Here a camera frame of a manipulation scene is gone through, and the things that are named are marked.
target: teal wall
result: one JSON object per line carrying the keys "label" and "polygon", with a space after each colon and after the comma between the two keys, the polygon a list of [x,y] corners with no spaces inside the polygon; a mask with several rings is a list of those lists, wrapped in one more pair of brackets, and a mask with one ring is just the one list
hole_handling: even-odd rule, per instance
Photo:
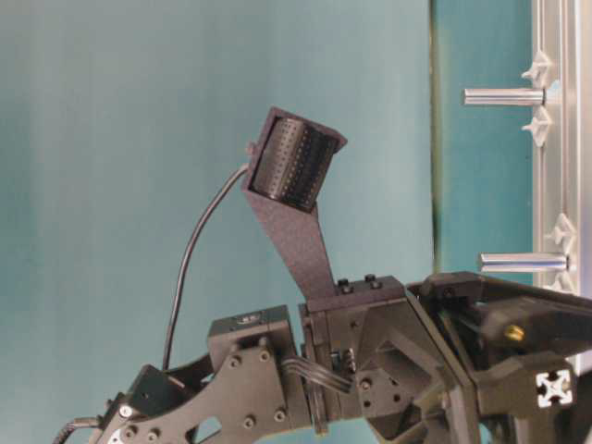
{"label": "teal wall", "polygon": [[[14,0],[0,60],[2,442],[49,442],[160,363],[185,242],[270,105],[350,139],[320,198],[336,277],[432,270],[427,1]],[[295,318],[301,300],[234,191],[191,264],[173,364],[205,352],[212,319]]]}
{"label": "teal wall", "polygon": [[[532,252],[531,109],[462,106],[464,88],[529,87],[529,1],[432,0],[436,263]],[[531,275],[503,278],[530,283]]]}

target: black wire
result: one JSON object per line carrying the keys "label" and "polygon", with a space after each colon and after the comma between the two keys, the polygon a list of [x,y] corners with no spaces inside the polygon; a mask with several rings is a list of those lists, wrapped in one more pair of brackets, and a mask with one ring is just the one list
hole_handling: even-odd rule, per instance
{"label": "black wire", "polygon": [[70,435],[81,428],[97,428],[99,420],[97,418],[76,418],[62,427],[52,444],[64,444]]}
{"label": "black wire", "polygon": [[193,249],[195,248],[195,244],[197,243],[198,238],[204,229],[205,223],[208,221],[214,210],[222,199],[227,195],[230,191],[232,186],[236,183],[236,181],[247,172],[248,165],[242,165],[239,169],[237,169],[232,175],[227,179],[224,186],[220,189],[217,195],[214,197],[212,202],[205,208],[205,211],[201,215],[200,219],[197,221],[197,225],[193,229],[193,233],[191,234],[191,238],[187,243],[187,247],[185,248],[185,253],[183,254],[183,259],[181,261],[181,265],[179,268],[179,277],[177,278],[177,290],[175,291],[175,296],[173,298],[173,308],[170,314],[170,320],[168,321],[168,327],[166,329],[166,340],[165,340],[165,354],[163,356],[163,370],[168,370],[168,365],[170,363],[170,353],[173,346],[173,336],[175,335],[175,326],[177,325],[177,318],[179,316],[179,308],[181,304],[181,296],[183,294],[183,287],[185,285],[185,276],[187,275],[187,268],[189,266],[189,261],[191,260],[191,254],[193,253]]}

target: metal peg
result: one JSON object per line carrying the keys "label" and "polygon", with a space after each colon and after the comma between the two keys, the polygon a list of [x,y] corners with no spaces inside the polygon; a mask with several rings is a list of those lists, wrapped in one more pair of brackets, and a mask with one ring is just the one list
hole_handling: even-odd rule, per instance
{"label": "metal peg", "polygon": [[567,256],[561,253],[481,253],[478,266],[484,272],[564,271],[567,269]]}
{"label": "metal peg", "polygon": [[543,105],[545,90],[533,88],[466,89],[462,92],[462,103],[464,105]]}

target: metal bolt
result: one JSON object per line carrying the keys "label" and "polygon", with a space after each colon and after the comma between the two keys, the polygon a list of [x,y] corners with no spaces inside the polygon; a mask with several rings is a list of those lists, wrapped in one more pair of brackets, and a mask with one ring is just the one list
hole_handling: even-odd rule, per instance
{"label": "metal bolt", "polygon": [[451,288],[447,288],[447,289],[444,289],[444,291],[442,291],[442,297],[444,299],[450,299],[450,298],[453,298],[454,296],[456,296],[456,293]]}
{"label": "metal bolt", "polygon": [[148,432],[148,435],[146,435],[148,442],[156,442],[158,437],[160,437],[160,430],[157,428],[153,428],[150,432]]}
{"label": "metal bolt", "polygon": [[242,426],[247,430],[251,430],[253,427],[255,427],[255,424],[257,424],[255,417],[250,415],[244,418],[242,421]]}
{"label": "metal bolt", "polygon": [[119,407],[119,416],[122,418],[129,418],[132,413],[133,410],[128,406],[128,404],[123,404],[121,407]]}
{"label": "metal bolt", "polygon": [[230,368],[237,368],[241,366],[241,358],[239,356],[232,356],[230,361],[228,361],[228,366]]}
{"label": "metal bolt", "polygon": [[360,389],[362,389],[363,391],[367,391],[372,387],[372,381],[370,379],[362,379],[362,382],[360,383]]}
{"label": "metal bolt", "polygon": [[525,333],[524,330],[522,330],[520,327],[511,325],[506,327],[504,335],[509,340],[515,340],[516,342],[520,342],[524,339]]}
{"label": "metal bolt", "polygon": [[123,436],[127,439],[133,439],[135,438],[137,433],[138,428],[135,425],[130,425],[129,427],[126,427],[126,429],[123,431]]}
{"label": "metal bolt", "polygon": [[262,363],[266,363],[267,361],[269,361],[269,358],[269,351],[263,350],[261,351],[261,353],[259,353],[259,361],[261,361]]}
{"label": "metal bolt", "polygon": [[284,409],[277,409],[274,413],[274,419],[277,423],[283,423],[286,421],[286,411]]}
{"label": "metal bolt", "polygon": [[569,261],[565,253],[480,253],[477,265],[486,273],[540,273],[565,271]]}
{"label": "metal bolt", "polygon": [[536,106],[545,102],[542,89],[466,89],[462,92],[464,105]]}

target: robotic arm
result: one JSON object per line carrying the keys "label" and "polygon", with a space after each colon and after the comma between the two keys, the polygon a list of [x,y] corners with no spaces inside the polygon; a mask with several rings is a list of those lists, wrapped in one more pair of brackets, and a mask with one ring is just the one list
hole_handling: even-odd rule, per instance
{"label": "robotic arm", "polygon": [[209,418],[200,443],[246,444],[360,417],[384,443],[478,444],[483,426],[497,443],[584,442],[592,384],[566,358],[592,348],[592,302],[472,273],[334,283],[315,202],[345,142],[272,108],[242,184],[304,295],[300,355],[285,306],[216,320],[208,354],[146,365],[90,444],[190,444]]}

